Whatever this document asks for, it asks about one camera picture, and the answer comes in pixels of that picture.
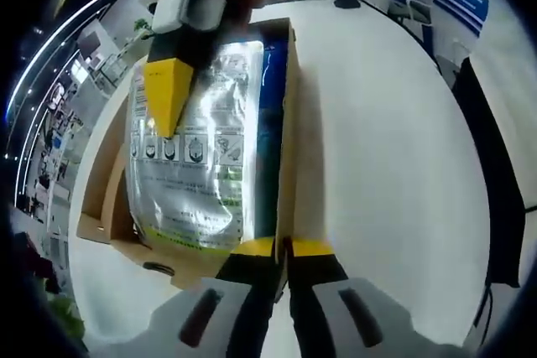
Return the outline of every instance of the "chair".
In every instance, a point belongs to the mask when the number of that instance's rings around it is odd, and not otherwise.
[[[431,25],[430,8],[434,0],[406,0],[406,4],[392,1],[389,5],[388,16],[400,23],[405,18],[418,23]]]

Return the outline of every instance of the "cardboard box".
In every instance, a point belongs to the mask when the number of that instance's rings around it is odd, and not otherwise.
[[[284,236],[292,235],[295,214],[295,108],[298,79],[295,34],[288,18],[256,23],[252,28],[264,38],[276,36],[289,39],[276,229],[276,236],[281,240]],[[168,273],[173,285],[188,288],[198,278],[216,276],[228,255],[178,248],[154,238],[146,239],[145,245],[140,242],[129,213],[125,180],[128,150],[123,142],[127,104],[125,98],[97,151],[86,185],[76,235],[108,243],[136,264]]]

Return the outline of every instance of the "desk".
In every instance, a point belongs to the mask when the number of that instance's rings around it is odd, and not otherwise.
[[[297,234],[326,234],[349,276],[368,278],[399,301],[420,333],[460,345],[482,295],[489,223],[481,167],[458,105],[422,48],[365,4],[253,11],[253,21],[282,17],[295,28],[302,71]],[[126,96],[131,74],[95,131]],[[92,153],[88,143],[79,170],[86,180]],[[70,262],[92,347],[142,331],[177,290],[111,247],[76,238],[83,181],[77,178],[71,199]],[[299,356],[288,294],[270,323],[263,356]]]

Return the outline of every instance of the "white table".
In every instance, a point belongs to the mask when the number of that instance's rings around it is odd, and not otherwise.
[[[349,276],[398,300],[423,335],[460,345],[482,294],[489,222],[477,153],[447,85],[404,30],[366,5],[312,1],[253,12],[253,21],[281,17],[295,28],[302,71],[297,233],[326,233]],[[92,347],[142,331],[177,290],[111,247],[76,238],[90,146],[73,190],[69,242]],[[288,312],[286,294],[263,356],[299,356]]]

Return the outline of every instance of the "silver foil bag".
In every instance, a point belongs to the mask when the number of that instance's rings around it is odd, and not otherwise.
[[[175,135],[157,135],[141,66],[129,95],[128,201],[138,234],[231,250],[253,239],[263,43],[223,45],[200,72]]]

